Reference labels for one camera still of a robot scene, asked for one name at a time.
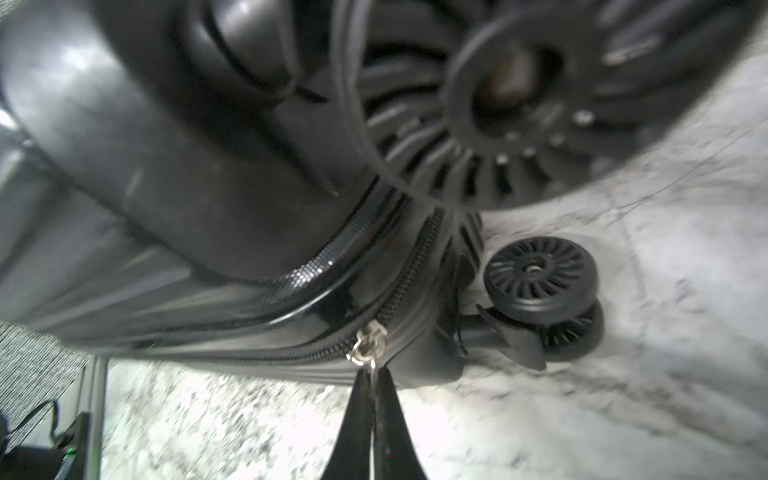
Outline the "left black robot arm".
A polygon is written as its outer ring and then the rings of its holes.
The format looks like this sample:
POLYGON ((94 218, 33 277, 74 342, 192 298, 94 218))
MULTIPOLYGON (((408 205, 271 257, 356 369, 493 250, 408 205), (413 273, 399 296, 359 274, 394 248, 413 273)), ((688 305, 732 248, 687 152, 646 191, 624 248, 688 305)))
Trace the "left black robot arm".
POLYGON ((57 431, 60 407, 56 400, 47 400, 31 410, 19 425, 11 429, 1 413, 1 480, 81 480, 85 479, 91 414, 81 412, 73 423, 57 431), (12 436, 38 413, 51 411, 49 447, 17 445, 9 447, 12 436))

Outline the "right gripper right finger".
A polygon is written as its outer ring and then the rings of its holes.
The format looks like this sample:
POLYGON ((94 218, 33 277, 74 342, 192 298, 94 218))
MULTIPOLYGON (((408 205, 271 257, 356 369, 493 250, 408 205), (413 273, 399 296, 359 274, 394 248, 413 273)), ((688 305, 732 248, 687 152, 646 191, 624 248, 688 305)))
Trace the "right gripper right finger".
POLYGON ((376 368, 372 376, 374 406, 374 479, 425 480, 427 478, 413 446, 393 377, 388 369, 376 368))

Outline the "silver zipper slider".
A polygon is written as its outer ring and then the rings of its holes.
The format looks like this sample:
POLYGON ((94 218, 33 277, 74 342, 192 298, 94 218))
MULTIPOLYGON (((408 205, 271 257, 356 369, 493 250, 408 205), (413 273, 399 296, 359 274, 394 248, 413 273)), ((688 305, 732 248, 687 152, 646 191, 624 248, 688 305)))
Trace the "silver zipper slider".
POLYGON ((388 331, 374 319, 356 332, 355 341, 346 358, 353 364, 374 370, 386 351, 388 331))

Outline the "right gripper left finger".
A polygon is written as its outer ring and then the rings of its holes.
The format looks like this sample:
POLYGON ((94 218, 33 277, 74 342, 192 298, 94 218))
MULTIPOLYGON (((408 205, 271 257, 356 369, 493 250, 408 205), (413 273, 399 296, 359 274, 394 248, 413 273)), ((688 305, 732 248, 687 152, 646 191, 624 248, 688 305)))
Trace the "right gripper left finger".
POLYGON ((322 480, 368 480, 374 401, 370 372, 357 372, 338 437, 322 480))

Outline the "black hard-shell suitcase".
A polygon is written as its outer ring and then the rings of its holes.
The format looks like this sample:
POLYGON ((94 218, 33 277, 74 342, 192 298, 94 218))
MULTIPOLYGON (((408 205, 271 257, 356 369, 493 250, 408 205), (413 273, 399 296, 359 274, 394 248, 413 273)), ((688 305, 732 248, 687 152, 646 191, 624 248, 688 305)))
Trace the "black hard-shell suitcase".
POLYGON ((1 18, 1 319, 112 358, 403 386, 604 332, 593 257, 485 212, 625 166, 763 1, 22 1, 1 18))

